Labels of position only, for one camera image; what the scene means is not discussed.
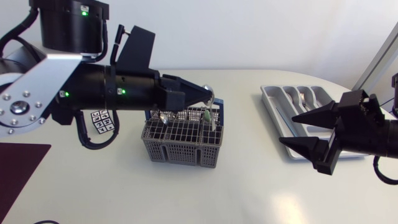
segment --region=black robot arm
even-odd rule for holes
[[[398,184],[398,180],[385,177],[378,168],[380,157],[398,159],[398,122],[384,118],[374,94],[368,96],[363,90],[347,92],[339,103],[332,101],[292,120],[333,129],[329,141],[317,137],[279,138],[310,160],[318,172],[332,175],[342,150],[358,152],[375,156],[374,170],[383,182]]]

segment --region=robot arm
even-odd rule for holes
[[[93,64],[108,50],[109,6],[94,0],[30,0],[27,19],[0,39],[0,52],[10,40],[24,46],[0,58],[0,138],[32,131],[52,118],[69,125],[76,118],[82,145],[107,146],[118,134],[117,110],[181,111],[208,101],[213,93],[179,77],[161,76],[149,68],[155,34],[119,26],[110,65]],[[42,45],[19,37],[40,11]],[[118,61],[116,54],[128,35]],[[113,111],[115,130],[104,144],[87,137],[81,110]]]
[[[342,150],[358,152],[374,155],[376,175],[387,184],[398,185],[398,180],[384,176],[378,168],[380,157],[398,159],[398,121],[384,118],[374,94],[368,96],[363,90],[347,92],[339,103],[332,101],[292,120],[333,129],[329,141],[318,137],[279,138],[281,143],[310,160],[318,172],[332,175]]]

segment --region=white wall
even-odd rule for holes
[[[111,5],[110,40],[118,24],[157,34],[154,69],[279,69],[347,88],[398,21],[396,0],[104,2]],[[2,0],[0,35],[23,20],[28,9],[28,0]],[[40,40],[39,23],[22,36]]]

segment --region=bolt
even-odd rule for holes
[[[16,120],[16,119],[13,119],[13,120],[11,120],[11,125],[17,125],[18,124],[18,121]]]
[[[4,100],[11,100],[11,96],[10,96],[9,94],[4,94],[4,95],[2,96],[2,98],[3,98]]]
[[[25,91],[25,92],[22,94],[22,96],[24,96],[24,97],[30,97],[30,93],[29,93],[28,91]]]

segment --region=gray plastic basket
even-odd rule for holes
[[[168,125],[159,119],[158,111],[146,111],[141,139],[150,159],[215,168],[223,141],[224,102],[215,99],[214,104],[220,107],[212,109],[215,131],[211,130],[211,123],[201,120],[205,107],[189,107],[177,114],[163,111],[170,118]]]

